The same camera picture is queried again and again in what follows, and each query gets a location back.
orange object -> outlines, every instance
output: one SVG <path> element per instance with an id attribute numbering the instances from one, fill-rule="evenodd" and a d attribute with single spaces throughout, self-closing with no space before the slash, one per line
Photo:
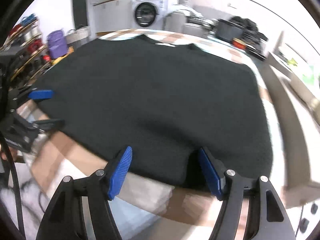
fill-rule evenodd
<path id="1" fill-rule="evenodd" d="M 245 48 L 247 47 L 247 45 L 239 39 L 233 39 L 232 45 L 238 49 L 243 49 L 243 50 L 245 50 Z"/>

washing machine door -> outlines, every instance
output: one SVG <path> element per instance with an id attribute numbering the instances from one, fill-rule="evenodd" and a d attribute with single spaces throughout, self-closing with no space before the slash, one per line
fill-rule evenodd
<path id="1" fill-rule="evenodd" d="M 155 5 L 149 2 L 143 2 L 137 6 L 134 11 L 134 19 L 141 27 L 149 27 L 157 17 Z"/>

white wall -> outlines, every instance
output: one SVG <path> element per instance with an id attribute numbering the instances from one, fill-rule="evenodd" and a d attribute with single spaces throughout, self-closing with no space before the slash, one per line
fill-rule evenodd
<path id="1" fill-rule="evenodd" d="M 17 23 L 34 13 L 39 19 L 43 42 L 49 33 L 63 29 L 64 33 L 74 29 L 72 0 L 34 0 Z"/>

wooden shelf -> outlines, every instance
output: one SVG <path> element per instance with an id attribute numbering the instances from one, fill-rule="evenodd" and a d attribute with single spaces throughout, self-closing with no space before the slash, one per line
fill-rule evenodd
<path id="1" fill-rule="evenodd" d="M 43 47 L 41 50 L 39 50 L 39 51 L 38 51 L 36 54 L 34 54 L 30 59 L 28 59 L 28 61 L 27 61 L 25 64 L 23 64 L 23 66 L 22 66 L 21 68 L 19 68 L 19 69 L 13 74 L 12 78 L 10 79 L 10 81 L 14 80 L 15 77 L 16 77 L 21 71 L 23 71 L 23 69 L 25 68 L 25 66 L 26 66 L 32 59 L 34 59 L 37 55 L 39 55 L 39 53 L 40 53 L 41 51 L 44 51 L 45 49 L 47 49 L 47 46 L 44 45 L 44 47 Z"/>
<path id="2" fill-rule="evenodd" d="M 29 80 L 33 79 L 42 69 L 46 68 L 46 66 L 49 65 L 50 62 L 47 62 L 44 64 Z"/>
<path id="3" fill-rule="evenodd" d="M 33 41 L 35 41 L 36 39 L 38 39 L 41 35 L 42 35 L 42 33 L 34 36 L 30 41 L 26 42 L 26 44 L 21 45 L 21 47 L 26 47 L 26 46 L 28 46 L 30 43 L 32 43 Z"/>
<path id="4" fill-rule="evenodd" d="M 29 23 L 27 26 L 23 27 L 21 30 L 19 30 L 15 35 L 13 35 L 9 41 L 4 44 L 1 49 L 6 48 L 16 37 L 18 37 L 21 33 L 23 33 L 25 30 L 27 30 L 28 28 L 30 28 L 35 22 L 37 22 L 39 20 L 38 17 L 36 17 L 36 20 L 34 20 L 33 22 Z"/>

yellow object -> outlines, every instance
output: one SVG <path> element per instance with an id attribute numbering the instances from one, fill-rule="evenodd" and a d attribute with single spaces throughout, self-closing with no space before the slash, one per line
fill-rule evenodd
<path id="1" fill-rule="evenodd" d="M 52 65 L 56 65 L 58 62 L 60 62 L 60 60 L 64 59 L 65 57 L 67 57 L 69 54 L 71 54 L 72 52 L 74 52 L 73 47 L 69 47 L 68 49 L 68 53 L 62 57 L 58 57 L 55 60 L 52 61 Z"/>

